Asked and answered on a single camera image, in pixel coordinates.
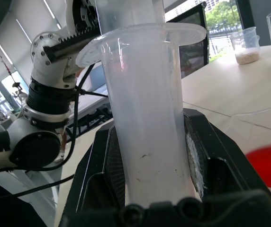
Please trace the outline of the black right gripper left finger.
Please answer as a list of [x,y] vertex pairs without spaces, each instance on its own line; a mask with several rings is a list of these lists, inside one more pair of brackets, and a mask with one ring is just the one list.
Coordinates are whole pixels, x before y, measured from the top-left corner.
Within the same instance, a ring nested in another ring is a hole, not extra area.
[[103,125],[81,159],[64,207],[64,214],[125,206],[125,174],[116,128]]

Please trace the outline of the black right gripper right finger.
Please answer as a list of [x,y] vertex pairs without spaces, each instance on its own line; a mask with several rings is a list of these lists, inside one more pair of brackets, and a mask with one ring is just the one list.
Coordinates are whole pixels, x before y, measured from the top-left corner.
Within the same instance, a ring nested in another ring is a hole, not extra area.
[[271,192],[238,145],[206,116],[184,108],[184,129],[191,180],[202,201],[211,196],[263,190]]

